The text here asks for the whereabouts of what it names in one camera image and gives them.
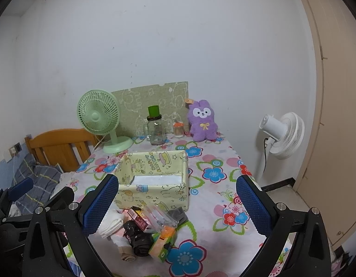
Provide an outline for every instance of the wooden headboard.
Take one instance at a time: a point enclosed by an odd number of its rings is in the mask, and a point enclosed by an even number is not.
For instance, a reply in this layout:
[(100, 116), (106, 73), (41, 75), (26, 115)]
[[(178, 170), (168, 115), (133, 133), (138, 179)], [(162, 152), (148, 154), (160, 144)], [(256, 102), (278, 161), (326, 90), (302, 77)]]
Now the wooden headboard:
[(44, 165), (59, 164), (64, 172), (76, 171), (80, 165), (72, 144), (83, 162), (91, 155), (87, 142), (95, 146), (97, 138), (84, 129), (58, 129), (42, 133), (34, 139), (25, 138), (29, 152), (37, 161)]

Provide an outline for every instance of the glass jar handle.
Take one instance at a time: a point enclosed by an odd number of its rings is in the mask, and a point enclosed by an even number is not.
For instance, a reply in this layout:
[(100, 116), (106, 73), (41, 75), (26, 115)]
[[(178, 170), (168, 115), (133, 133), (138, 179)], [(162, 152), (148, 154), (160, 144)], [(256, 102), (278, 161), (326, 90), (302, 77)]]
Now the glass jar handle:
[(143, 127), (143, 134), (144, 134), (144, 136), (147, 138), (147, 140), (149, 141), (149, 140), (150, 140), (150, 135), (149, 135), (149, 133), (148, 133), (148, 126), (147, 126), (147, 124), (144, 124), (142, 127)]

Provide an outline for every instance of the purple plush toy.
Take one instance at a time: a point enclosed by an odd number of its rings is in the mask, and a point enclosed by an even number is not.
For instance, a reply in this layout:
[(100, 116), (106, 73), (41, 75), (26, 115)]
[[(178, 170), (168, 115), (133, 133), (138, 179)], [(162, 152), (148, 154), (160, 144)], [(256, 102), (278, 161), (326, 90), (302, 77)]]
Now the purple plush toy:
[(218, 125), (214, 123), (214, 111), (208, 101), (200, 100), (190, 104), (187, 118), (191, 123), (190, 132), (193, 134), (195, 142), (203, 141), (204, 139), (215, 140), (217, 138)]

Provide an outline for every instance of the gray cloth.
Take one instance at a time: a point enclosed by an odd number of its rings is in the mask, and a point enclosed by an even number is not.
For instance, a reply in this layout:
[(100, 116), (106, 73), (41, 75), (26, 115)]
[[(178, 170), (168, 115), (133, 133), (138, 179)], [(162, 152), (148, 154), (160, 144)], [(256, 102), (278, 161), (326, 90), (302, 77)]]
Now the gray cloth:
[(37, 164), (32, 154), (26, 155), (12, 182), (15, 185), (25, 178), (33, 180), (33, 188), (15, 202), (21, 214), (32, 214), (38, 206), (43, 206), (59, 183), (60, 175), (55, 167)]
[(176, 209), (172, 209), (168, 211), (168, 214), (178, 222), (178, 226), (188, 221), (188, 218), (183, 211), (182, 207), (178, 207)]

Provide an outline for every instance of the blue wall paint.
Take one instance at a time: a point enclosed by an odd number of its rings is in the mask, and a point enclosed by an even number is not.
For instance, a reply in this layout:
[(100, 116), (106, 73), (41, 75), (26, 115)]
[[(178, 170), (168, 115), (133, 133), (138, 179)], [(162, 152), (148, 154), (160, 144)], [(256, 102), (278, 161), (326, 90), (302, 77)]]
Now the blue wall paint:
[(11, 182), (14, 177), (12, 166), (14, 165), (15, 172), (23, 161), (24, 157), (29, 153), (25, 143), (21, 144), (21, 147), (22, 150), (18, 153), (18, 155), (14, 156), (14, 158), (11, 159), (8, 163), (6, 160), (0, 161), (0, 189), (5, 190), (11, 186)]

